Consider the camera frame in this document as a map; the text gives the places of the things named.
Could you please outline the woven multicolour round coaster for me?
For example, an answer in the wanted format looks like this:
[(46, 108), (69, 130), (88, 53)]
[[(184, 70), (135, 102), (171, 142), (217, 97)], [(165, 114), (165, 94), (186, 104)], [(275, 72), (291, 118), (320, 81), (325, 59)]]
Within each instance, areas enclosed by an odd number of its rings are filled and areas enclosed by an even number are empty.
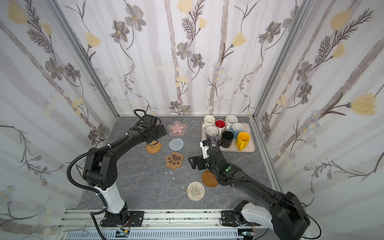
[(199, 201), (205, 195), (205, 188), (200, 182), (192, 182), (187, 187), (187, 195), (192, 201)]

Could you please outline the pink flower coaster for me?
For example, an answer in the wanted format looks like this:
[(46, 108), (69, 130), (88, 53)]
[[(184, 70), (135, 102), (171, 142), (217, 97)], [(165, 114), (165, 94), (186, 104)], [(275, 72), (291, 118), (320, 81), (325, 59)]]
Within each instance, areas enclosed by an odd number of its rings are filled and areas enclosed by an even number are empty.
[(173, 124), (168, 125), (167, 129), (171, 137), (182, 137), (186, 134), (188, 126), (181, 123), (180, 121), (175, 121)]

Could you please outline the brown paw print coaster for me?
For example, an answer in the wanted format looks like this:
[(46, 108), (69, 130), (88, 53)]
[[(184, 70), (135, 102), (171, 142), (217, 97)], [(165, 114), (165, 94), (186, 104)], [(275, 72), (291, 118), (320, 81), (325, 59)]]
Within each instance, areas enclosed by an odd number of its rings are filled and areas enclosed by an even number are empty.
[(184, 156), (177, 152), (172, 152), (169, 156), (166, 157), (166, 167), (171, 170), (175, 170), (176, 168), (180, 168), (183, 164)]

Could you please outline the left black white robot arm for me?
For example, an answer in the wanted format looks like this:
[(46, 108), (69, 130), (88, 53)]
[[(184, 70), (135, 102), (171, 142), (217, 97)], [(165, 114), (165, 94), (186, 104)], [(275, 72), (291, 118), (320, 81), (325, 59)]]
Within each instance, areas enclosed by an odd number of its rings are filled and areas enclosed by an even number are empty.
[[(134, 110), (136, 116), (140, 112), (143, 115), (139, 116), (135, 125), (119, 139), (101, 148), (89, 149), (71, 161), (67, 168), (67, 178), (72, 185), (94, 192), (103, 202), (104, 207), (101, 211), (90, 213), (102, 240), (105, 239), (105, 236), (101, 227), (124, 227), (132, 219), (127, 203), (122, 199), (116, 185), (117, 161), (133, 147), (143, 142), (158, 143), (161, 137), (167, 135), (167, 131), (158, 117), (147, 114), (145, 110)], [(81, 159), (86, 160), (82, 178), (87, 185), (76, 182), (72, 177), (72, 168)]]

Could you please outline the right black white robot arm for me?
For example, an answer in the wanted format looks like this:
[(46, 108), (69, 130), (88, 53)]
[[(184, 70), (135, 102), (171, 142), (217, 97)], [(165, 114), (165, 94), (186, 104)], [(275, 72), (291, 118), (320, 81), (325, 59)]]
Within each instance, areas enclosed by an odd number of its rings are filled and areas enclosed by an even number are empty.
[(291, 192), (283, 194), (252, 179), (240, 167), (230, 164), (219, 147), (203, 147), (203, 155), (189, 157), (193, 169), (210, 171), (221, 186), (233, 186), (256, 203), (242, 201), (223, 226), (239, 227), (254, 223), (271, 229), (281, 240), (299, 240), (310, 226), (309, 216)]

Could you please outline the rattan woven round coaster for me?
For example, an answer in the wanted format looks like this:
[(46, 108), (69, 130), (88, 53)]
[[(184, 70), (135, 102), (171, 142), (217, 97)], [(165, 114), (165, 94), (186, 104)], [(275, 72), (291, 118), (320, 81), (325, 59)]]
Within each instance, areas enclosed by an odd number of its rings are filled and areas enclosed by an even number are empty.
[(162, 149), (162, 144), (159, 143), (158, 140), (152, 141), (150, 144), (146, 146), (146, 151), (149, 154), (156, 154)]

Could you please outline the grey round felt coaster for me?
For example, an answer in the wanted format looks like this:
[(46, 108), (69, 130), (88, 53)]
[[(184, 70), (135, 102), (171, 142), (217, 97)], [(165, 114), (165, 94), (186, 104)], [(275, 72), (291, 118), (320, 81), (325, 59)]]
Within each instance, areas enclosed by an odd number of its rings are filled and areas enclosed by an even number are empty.
[(169, 143), (170, 150), (174, 152), (182, 150), (183, 147), (184, 147), (184, 141), (180, 138), (173, 139)]

